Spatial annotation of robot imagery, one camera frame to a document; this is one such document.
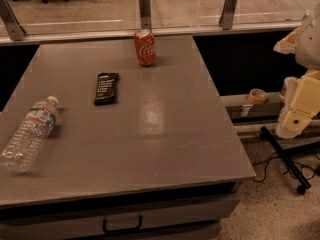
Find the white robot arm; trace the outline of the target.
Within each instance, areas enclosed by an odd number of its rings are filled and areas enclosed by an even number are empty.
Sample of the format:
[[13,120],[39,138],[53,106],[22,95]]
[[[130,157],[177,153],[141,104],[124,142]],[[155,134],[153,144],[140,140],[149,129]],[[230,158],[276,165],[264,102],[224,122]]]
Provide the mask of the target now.
[[300,77],[284,80],[282,108],[276,135],[293,139],[300,135],[320,112],[320,4],[305,12],[302,24],[281,39],[274,50],[294,54],[298,65],[306,69]]

